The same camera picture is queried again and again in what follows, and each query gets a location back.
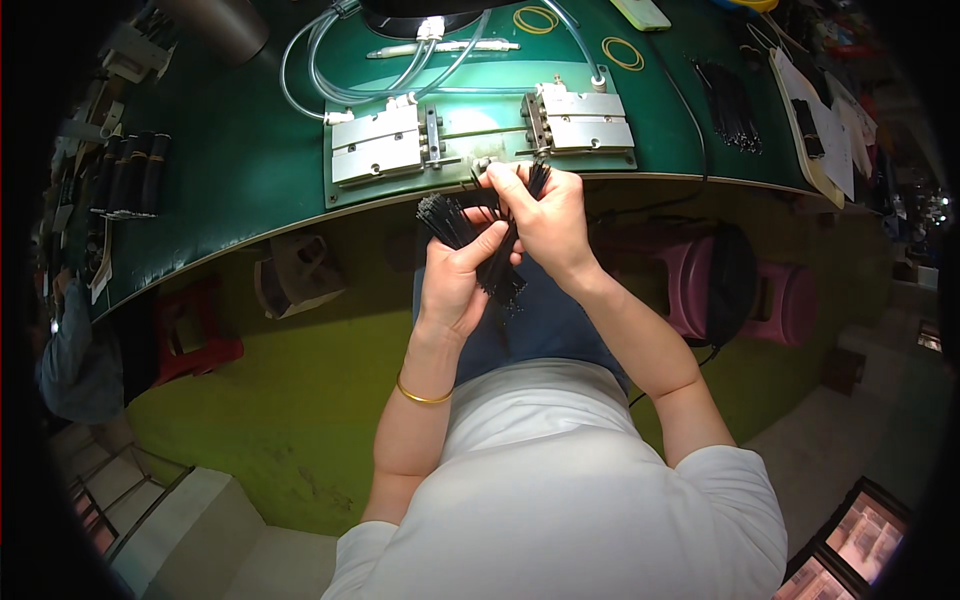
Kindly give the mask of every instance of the yellow rubber band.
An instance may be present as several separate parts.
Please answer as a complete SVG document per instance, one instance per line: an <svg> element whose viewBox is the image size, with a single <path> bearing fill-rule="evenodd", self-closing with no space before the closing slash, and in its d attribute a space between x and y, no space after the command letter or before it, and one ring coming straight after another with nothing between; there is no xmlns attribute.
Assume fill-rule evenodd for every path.
<svg viewBox="0 0 960 600"><path fill-rule="evenodd" d="M631 50L633 50L634 54L636 55L636 60L634 60L633 62L627 63L627 62L624 62L623 60L618 59L613 54L611 54L610 45L615 43L622 44L630 48ZM620 65L620 67L627 69L628 71L642 71L643 67L646 66L646 61L643 59L643 55L640 54L640 51L634 47L634 44L630 43L626 39L623 39L621 37L613 37L613 36L604 37L603 41L600 43L600 47L603 48L603 53L607 55L608 59L612 60L613 62L616 62L618 65Z"/></svg>
<svg viewBox="0 0 960 600"><path fill-rule="evenodd" d="M437 398L435 400L421 398L420 396L414 396L413 394L407 392L407 389L404 388L403 384L400 383L400 373L396 374L396 388L400 390L400 393L403 394L404 396L407 396L408 398L410 398L415 402L420 402L423 404L440 404L441 402L446 402L447 400L450 399L451 396L453 396L453 390L450 390L449 392L447 392L446 396Z"/></svg>
<svg viewBox="0 0 960 600"><path fill-rule="evenodd" d="M533 14L542 16L549 21L550 27L535 27L530 23L527 23L521 16L524 12L532 12ZM516 25L516 27L522 32L533 34L534 36L542 36L543 34L549 34L556 29L557 26L560 25L560 18L544 7L521 7L516 9L516 12L514 12L514 25Z"/></svg>

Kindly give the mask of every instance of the blue jeans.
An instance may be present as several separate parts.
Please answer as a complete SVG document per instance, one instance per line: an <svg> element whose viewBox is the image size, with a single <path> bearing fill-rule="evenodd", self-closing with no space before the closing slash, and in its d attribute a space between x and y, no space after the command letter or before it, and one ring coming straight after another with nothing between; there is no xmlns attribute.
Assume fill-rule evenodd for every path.
<svg viewBox="0 0 960 600"><path fill-rule="evenodd" d="M423 231L420 235L419 265L426 256ZM527 286L516 297L519 310L511 314L491 300L480 324L467 338L457 364L456 385L474 377L534 358L569 358L599 365L616 378L624 394L630 393L630 377L613 358L607 345L590 322L583 307L560 289L529 254L516 271ZM423 267L414 273L414 323L420 313Z"/></svg>

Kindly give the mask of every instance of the person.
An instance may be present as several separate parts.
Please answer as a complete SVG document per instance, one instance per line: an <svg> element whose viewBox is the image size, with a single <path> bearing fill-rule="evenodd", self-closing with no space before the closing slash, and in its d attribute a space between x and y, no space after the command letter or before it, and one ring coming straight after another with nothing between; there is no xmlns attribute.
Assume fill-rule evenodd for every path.
<svg viewBox="0 0 960 600"><path fill-rule="evenodd" d="M324 599L770 598L787 546L763 461L681 336L601 269L580 178L554 170L536 202L528 168L480 178L516 219L521 310L497 315L476 283L505 222L426 247L370 500ZM631 379L663 459L633 425Z"/></svg>
<svg viewBox="0 0 960 600"><path fill-rule="evenodd" d="M83 284L69 269L54 278L56 333L43 319L32 326L34 381L54 415L84 424L118 417L156 381L158 357L148 292L92 324Z"/></svg>

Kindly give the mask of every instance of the black wire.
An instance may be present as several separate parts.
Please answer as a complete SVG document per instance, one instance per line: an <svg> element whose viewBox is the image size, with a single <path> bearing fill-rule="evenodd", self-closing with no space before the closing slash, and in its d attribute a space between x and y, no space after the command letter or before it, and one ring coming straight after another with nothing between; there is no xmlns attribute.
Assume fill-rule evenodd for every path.
<svg viewBox="0 0 960 600"><path fill-rule="evenodd" d="M716 358L717 354L719 354L719 353L720 353L720 347L714 346L714 347L713 347L713 352L710 353L710 356L708 356L707 358L705 358L705 359L704 359L704 362L702 362L702 363L697 363L697 367L703 367L706 363L708 363L708 362L710 362L711 360L713 360L714 358ZM634 404L636 404L636 402L637 402L638 400L640 400L642 397L644 397L644 396L646 396L646 395L647 395L647 393L644 392L643 394L635 397L634 400L630 403L630 406L628 406L627 408L634 408Z"/></svg>
<svg viewBox="0 0 960 600"><path fill-rule="evenodd" d="M673 85L674 91L677 92L677 95L680 96L681 102L684 103L687 114L690 115L690 120L693 121L693 126L697 128L697 136L700 138L700 158L703 161L703 175L700 178L700 185L697 186L697 189L687 194L686 196L681 196L680 198L675 198L673 200L664 200L663 202L658 202L654 204L648 204L646 206L641 206L639 208L628 208L625 210L609 210L605 213L601 213L597 216L593 223L599 223L606 219L616 218L621 215L629 214L638 214L641 212L649 212L651 210L657 210L658 208L664 208L667 206L673 206L676 204L682 204L689 202L694 198L700 196L704 192L704 188L707 187L707 177L708 177L708 167L707 167L707 143L704 141L704 132L700 129L700 123L697 121L697 117L693 114L693 108L690 107L690 104L686 101L684 93L680 91L680 87L677 85L677 82L674 81L673 76L670 75L670 69L666 66L666 60L663 59L663 55L660 53L660 50L657 48L657 44L654 43L652 36L647 37L647 42L650 44L651 50L654 52L654 57L657 58L657 62L660 64L660 68L663 69L663 74L666 75L667 80Z"/></svg>

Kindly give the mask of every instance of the green workbench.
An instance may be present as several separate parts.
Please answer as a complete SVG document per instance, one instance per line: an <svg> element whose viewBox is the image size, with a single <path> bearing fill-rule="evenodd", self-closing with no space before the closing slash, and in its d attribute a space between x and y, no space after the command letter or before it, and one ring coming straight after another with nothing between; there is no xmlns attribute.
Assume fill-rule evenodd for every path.
<svg viewBox="0 0 960 600"><path fill-rule="evenodd" d="M286 104L277 74L287 41L320 14L326 2L270 0L254 4L269 23L271 36L247 64L226 68L199 41L183 36L166 74L158 81L148 79L132 86L125 99L126 131L168 132L174 141L162 183L160 216L119 222L113 228L113 278L93 306L94 318L175 272L223 252L284 230L405 200L387 197L342 209L324 207L324 127ZM485 32L488 37L518 42L521 49L478 53L468 63L583 61L563 26L539 36L518 30L513 13L524 4L535 3L495 9ZM650 49L649 38L655 37L704 130L712 180L815 193L798 166L772 73L747 69L721 20L720 9L707 0L661 0L659 5L673 27L644 34L609 2L563 0L562 4L579 21L594 59L610 65L609 75L634 134L636 170L619 172L616 177L696 180L702 174L697 133ZM471 26L455 38L467 39L472 31ZM643 54L646 67L631 72L612 65L600 47L606 36L631 41ZM343 86L398 75L407 60L365 58L371 50L394 43L399 42L368 31L359 16L338 22L321 48L321 56L331 57L324 74ZM292 53L289 86L302 104L323 111L322 100L307 81L305 46L305 42L298 44ZM629 49L614 46L612 50L622 60L632 59ZM452 53L437 54L430 66L447 66L454 58ZM751 94L762 154L728 147L713 132L691 58L716 60L741 76ZM482 103L483 98L477 96L477 102ZM78 212L74 219L81 222L84 213ZM80 262L76 255L67 256L68 264Z"/></svg>

